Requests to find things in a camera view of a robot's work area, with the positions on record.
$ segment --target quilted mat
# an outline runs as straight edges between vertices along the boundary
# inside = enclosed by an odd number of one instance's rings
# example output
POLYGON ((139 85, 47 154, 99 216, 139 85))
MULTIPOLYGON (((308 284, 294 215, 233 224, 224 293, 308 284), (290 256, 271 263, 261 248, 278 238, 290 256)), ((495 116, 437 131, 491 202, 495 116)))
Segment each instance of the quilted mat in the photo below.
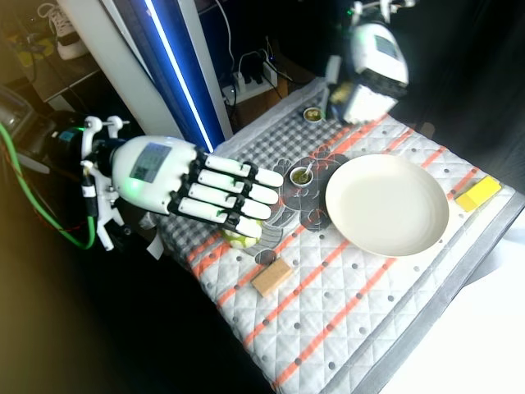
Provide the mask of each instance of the quilted mat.
POLYGON ((322 82, 295 92, 217 151, 285 175, 314 160, 314 182, 280 188, 262 240, 234 250, 217 228, 154 216, 163 242, 201 282, 224 319, 277 392, 379 392, 523 208, 504 186, 465 213, 454 197, 486 174, 447 148, 385 116, 362 127, 307 123, 322 82), (326 213, 331 174, 370 153, 403 156, 439 182, 449 225, 429 250, 383 258, 351 245, 326 213), (292 275, 262 298, 250 281, 276 257, 292 275))

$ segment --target robotic hand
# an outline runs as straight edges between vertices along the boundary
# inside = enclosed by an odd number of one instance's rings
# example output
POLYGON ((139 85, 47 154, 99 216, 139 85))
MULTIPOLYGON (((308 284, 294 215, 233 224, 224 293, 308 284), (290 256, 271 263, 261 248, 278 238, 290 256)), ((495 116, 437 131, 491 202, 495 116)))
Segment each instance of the robotic hand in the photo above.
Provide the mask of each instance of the robotic hand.
POLYGON ((270 187, 282 185, 281 174, 208 155, 176 138, 145 135, 119 140, 123 124, 119 117, 109 117, 107 122, 87 117, 82 139, 83 194, 92 211, 97 211, 97 234, 106 250, 113 248, 106 223, 124 224, 113 207, 119 197, 151 212, 174 213, 243 236, 261 236, 257 220, 270 217, 268 205, 279 199, 270 187), (103 126, 109 140, 94 143, 103 126))
POLYGON ((363 124, 389 112, 405 95, 409 71, 386 24, 390 23, 391 13, 415 3, 415 0, 354 2, 349 11, 352 16, 349 51, 343 57, 331 56, 326 66, 323 113, 347 123, 363 124))

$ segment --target light strip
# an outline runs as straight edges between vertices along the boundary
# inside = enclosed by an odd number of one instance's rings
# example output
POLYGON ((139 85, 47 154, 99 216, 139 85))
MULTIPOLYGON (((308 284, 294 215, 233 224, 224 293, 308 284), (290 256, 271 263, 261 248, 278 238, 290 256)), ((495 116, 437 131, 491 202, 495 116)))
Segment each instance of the light strip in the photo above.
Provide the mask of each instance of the light strip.
POLYGON ((179 64, 177 63, 177 60, 175 59, 175 55, 173 54, 173 51, 171 50, 170 43, 167 40, 166 33, 164 33, 164 29, 162 28, 162 23, 158 19, 157 11, 155 10, 155 6, 153 5, 152 0, 144 0, 146 3, 146 7, 149 10, 149 13, 153 19, 153 23, 155 24, 155 28, 157 29, 158 36, 160 37, 162 41, 162 45, 164 46, 164 49, 166 50, 166 54, 168 58, 170 59, 171 66, 173 67, 173 71, 177 75, 177 79, 179 80, 180 87, 182 88, 182 91, 184 92, 184 95, 186 96, 186 100, 188 100, 189 107, 191 108, 191 112, 194 113, 195 121, 197 121, 197 125, 199 126, 200 133, 203 135, 204 141, 206 142, 206 146, 208 147, 208 150, 213 152, 212 143, 210 142, 210 139, 208 138, 208 134, 206 133, 206 130, 204 130, 204 124, 200 119, 199 113, 197 112, 197 108, 195 107, 194 100, 191 98, 191 94, 189 93, 188 86, 186 85, 186 82, 184 81, 184 77, 182 76, 182 73, 180 72, 179 64))

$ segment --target power outlet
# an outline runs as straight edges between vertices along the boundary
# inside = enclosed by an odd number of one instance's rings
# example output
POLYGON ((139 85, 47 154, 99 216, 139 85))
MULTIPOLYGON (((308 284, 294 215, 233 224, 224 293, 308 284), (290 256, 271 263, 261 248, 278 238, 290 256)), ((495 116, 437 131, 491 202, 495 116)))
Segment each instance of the power outlet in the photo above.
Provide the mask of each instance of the power outlet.
MULTIPOLYGON (((262 79, 261 84, 258 84, 255 80, 252 80, 249 84, 246 84, 242 74, 237 72, 234 73, 235 87, 237 89, 237 98, 235 100, 236 103, 242 103, 247 99, 251 99, 252 97, 258 96, 264 92, 267 92, 268 90, 274 89, 274 87, 277 87, 277 73, 272 70, 268 64, 262 64, 262 72, 264 72, 264 75, 267 77, 270 83, 268 80, 262 79)), ((232 85, 222 88, 222 93, 226 96, 228 103, 234 102, 235 91, 232 85)))

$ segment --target white plate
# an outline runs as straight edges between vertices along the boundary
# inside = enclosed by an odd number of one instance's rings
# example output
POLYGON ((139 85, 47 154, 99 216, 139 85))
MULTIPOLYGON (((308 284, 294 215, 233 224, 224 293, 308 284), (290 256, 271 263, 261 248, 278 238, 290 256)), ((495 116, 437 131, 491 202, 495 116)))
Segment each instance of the white plate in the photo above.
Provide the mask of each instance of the white plate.
POLYGON ((350 242, 391 257, 428 249, 449 221, 449 204, 437 181, 387 154, 362 156, 338 168, 326 187, 326 207, 350 242))

